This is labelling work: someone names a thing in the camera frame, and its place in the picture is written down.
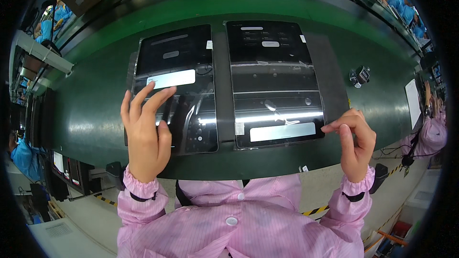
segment air vent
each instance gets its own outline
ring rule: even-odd
[[[65,224],[64,222],[57,224],[55,226],[46,228],[46,232],[48,232],[49,237],[61,237],[66,234],[72,233],[72,230]]]

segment black tablet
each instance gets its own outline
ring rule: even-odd
[[[226,23],[236,145],[240,149],[324,137],[322,98],[296,23]]]
[[[192,26],[142,39],[134,68],[133,97],[151,81],[156,92],[177,86],[177,92],[156,114],[172,132],[172,153],[215,152],[218,149],[210,25]]]

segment pink uniform worker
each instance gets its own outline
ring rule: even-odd
[[[299,175],[237,181],[179,181],[192,206],[165,214],[168,196],[156,176],[170,158],[171,134],[164,121],[158,130],[158,107],[174,94],[147,85],[132,100],[126,92],[121,116],[129,145],[126,189],[118,196],[119,257],[362,257],[360,230],[371,207],[368,193],[375,171],[368,166],[376,134],[361,111],[351,109],[322,128],[341,138],[341,186],[333,192],[330,210],[320,223],[298,212]],[[354,145],[352,132],[356,135]]]

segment elastic cuff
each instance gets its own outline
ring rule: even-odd
[[[136,180],[129,171],[129,165],[126,166],[126,170],[124,171],[123,182],[129,192],[143,199],[152,198],[159,188],[159,182],[156,178],[149,183],[143,183]]]
[[[375,169],[368,166],[367,167],[367,174],[362,181],[357,183],[350,182],[347,179],[347,176],[344,175],[343,179],[341,180],[341,191],[344,192],[348,196],[355,196],[360,194],[361,192],[367,192],[373,186],[375,182]]]

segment yellow black hazard tape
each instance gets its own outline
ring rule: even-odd
[[[393,175],[393,173],[394,173],[397,169],[401,168],[402,166],[403,166],[403,164],[400,163],[395,169],[393,169],[393,170],[389,173],[389,175],[388,175],[387,177]]]
[[[325,210],[327,210],[327,209],[329,209],[328,205],[327,205],[327,206],[322,206],[322,207],[319,207],[319,208],[316,208],[316,209],[313,209],[313,210],[311,210],[311,211],[303,212],[303,215],[308,216],[308,215],[312,215],[312,214],[314,214],[314,213],[319,213],[319,212],[325,211]]]
[[[111,204],[111,205],[113,205],[114,207],[117,207],[117,206],[118,206],[118,203],[116,203],[116,202],[114,202],[114,201],[111,201],[110,199],[107,199],[107,198],[102,197],[102,194],[100,194],[100,193],[95,194],[94,197],[100,199],[101,201],[105,201],[106,203]]]
[[[402,166],[403,166],[403,165],[400,163],[395,169],[393,169],[393,170],[389,173],[389,175],[388,175],[387,177],[393,175],[394,172],[395,172],[397,169],[400,169]],[[316,209],[313,209],[313,210],[311,210],[311,211],[303,212],[303,215],[308,216],[308,215],[312,215],[312,214],[315,214],[315,213],[319,213],[319,212],[325,211],[325,210],[327,210],[327,209],[329,209],[328,205],[327,205],[327,206],[322,206],[322,207],[319,207],[319,208],[316,208]]]
[[[403,207],[403,204],[399,207],[399,209],[397,209],[397,211],[380,228],[378,228],[378,230],[376,230],[376,232],[381,230],[381,228],[383,228],[387,224],[387,222],[389,222],[392,218],[394,218],[395,215],[400,213],[399,211],[402,209],[402,207]],[[371,237],[371,234],[365,240],[363,240],[363,243],[365,243],[370,237]]]

